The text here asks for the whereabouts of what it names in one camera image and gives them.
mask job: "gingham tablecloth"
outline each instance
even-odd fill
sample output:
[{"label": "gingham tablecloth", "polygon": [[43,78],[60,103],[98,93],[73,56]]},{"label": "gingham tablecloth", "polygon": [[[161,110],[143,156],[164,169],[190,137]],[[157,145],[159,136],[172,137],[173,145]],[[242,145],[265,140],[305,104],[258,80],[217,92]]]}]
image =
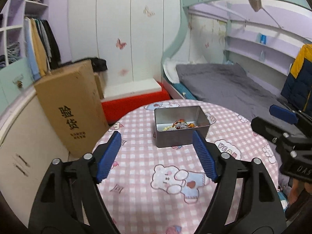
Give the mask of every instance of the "gingham tablecloth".
[{"label": "gingham tablecloth", "polygon": [[[241,115],[196,100],[143,106],[125,115],[97,143],[106,143],[116,130],[122,135],[122,146],[110,174],[99,185],[121,234],[188,234],[198,227],[216,184],[203,174],[192,145],[157,148],[154,127],[155,108],[193,105],[201,106],[212,123],[208,142],[236,159],[260,158],[278,186],[278,165],[268,142],[254,133],[250,121]],[[242,180],[238,180],[227,223],[235,219],[241,185]]]}]

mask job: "red cloth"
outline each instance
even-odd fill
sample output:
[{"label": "red cloth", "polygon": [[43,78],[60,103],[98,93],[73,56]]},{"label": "red cloth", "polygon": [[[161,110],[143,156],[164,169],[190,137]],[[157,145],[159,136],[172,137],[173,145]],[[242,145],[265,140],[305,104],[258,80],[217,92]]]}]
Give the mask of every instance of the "red cloth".
[{"label": "red cloth", "polygon": [[159,83],[159,85],[162,88],[162,91],[160,92],[102,102],[102,108],[108,124],[114,124],[128,112],[133,111],[140,106],[158,101],[169,100],[169,93],[165,90],[161,83]]}]

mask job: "blue gripper pad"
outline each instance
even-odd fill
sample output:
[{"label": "blue gripper pad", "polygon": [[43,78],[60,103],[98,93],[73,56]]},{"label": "blue gripper pad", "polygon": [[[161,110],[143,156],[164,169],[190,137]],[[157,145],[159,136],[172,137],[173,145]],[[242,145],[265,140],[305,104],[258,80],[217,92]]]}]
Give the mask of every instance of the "blue gripper pad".
[{"label": "blue gripper pad", "polygon": [[112,135],[113,138],[110,138],[110,144],[107,146],[106,151],[104,152],[102,158],[98,162],[98,171],[96,174],[97,182],[101,182],[103,179],[106,179],[110,173],[110,169],[115,161],[115,158],[118,154],[118,151],[121,147],[121,134],[119,132]]},{"label": "blue gripper pad", "polygon": [[193,132],[192,143],[206,176],[215,182],[218,178],[215,161],[197,131]]},{"label": "blue gripper pad", "polygon": [[277,105],[271,105],[270,106],[270,114],[276,118],[279,118],[289,124],[297,124],[298,118],[295,113],[293,113],[290,110],[284,109],[282,107],[279,107]]}]

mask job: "gray blanket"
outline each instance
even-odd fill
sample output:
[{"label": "gray blanket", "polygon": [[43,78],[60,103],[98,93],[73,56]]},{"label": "gray blanket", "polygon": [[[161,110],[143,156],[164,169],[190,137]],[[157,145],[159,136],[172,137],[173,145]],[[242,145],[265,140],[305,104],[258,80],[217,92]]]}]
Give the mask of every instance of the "gray blanket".
[{"label": "gray blanket", "polygon": [[270,115],[269,107],[283,107],[276,96],[246,76],[236,65],[177,65],[180,82],[198,99],[230,109],[248,120],[260,116],[293,135],[302,135],[294,126]]}]

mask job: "metal box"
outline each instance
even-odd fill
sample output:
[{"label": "metal box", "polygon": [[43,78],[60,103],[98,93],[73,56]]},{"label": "metal box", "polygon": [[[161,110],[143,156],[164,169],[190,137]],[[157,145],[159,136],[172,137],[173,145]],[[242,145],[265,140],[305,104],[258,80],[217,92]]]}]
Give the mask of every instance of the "metal box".
[{"label": "metal box", "polygon": [[[192,144],[193,131],[199,131],[206,137],[210,123],[200,106],[157,108],[155,113],[156,146],[158,148]],[[197,128],[166,130],[165,127],[180,119],[188,124],[194,123]]]}]

